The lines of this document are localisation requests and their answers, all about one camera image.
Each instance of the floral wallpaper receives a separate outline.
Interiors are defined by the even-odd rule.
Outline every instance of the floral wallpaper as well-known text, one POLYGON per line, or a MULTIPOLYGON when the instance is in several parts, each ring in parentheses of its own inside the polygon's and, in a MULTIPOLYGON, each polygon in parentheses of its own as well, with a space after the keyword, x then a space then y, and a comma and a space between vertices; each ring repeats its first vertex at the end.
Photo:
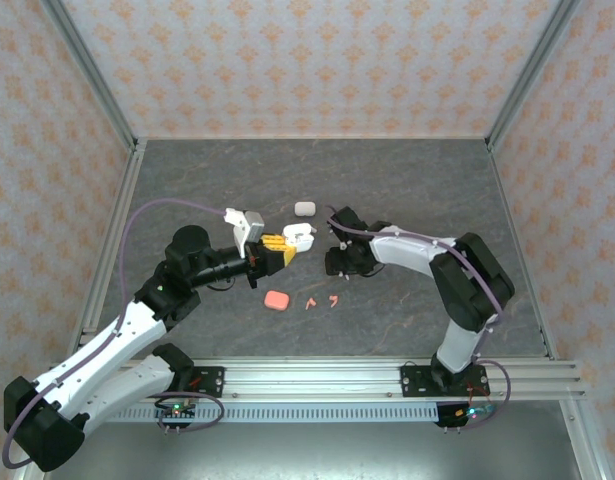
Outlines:
POLYGON ((541 310, 615 461, 615 0, 583 0, 496 151, 541 310))
POLYGON ((67 0, 138 136, 485 137, 557 0, 67 0))
POLYGON ((66 353, 126 158, 40 2, 0 0, 0 448, 5 385, 66 353))

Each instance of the wall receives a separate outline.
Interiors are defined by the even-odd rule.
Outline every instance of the wall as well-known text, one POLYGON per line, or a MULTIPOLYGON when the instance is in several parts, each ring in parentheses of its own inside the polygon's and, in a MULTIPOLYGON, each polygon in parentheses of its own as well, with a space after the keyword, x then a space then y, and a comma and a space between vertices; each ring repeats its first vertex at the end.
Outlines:
POLYGON ((615 0, 583 0, 496 152, 540 307, 615 461, 615 0))
POLYGON ((483 138, 557 0, 68 0, 139 136, 483 138))
POLYGON ((0 448, 4 386, 66 353, 126 156, 40 2, 0 0, 0 448))

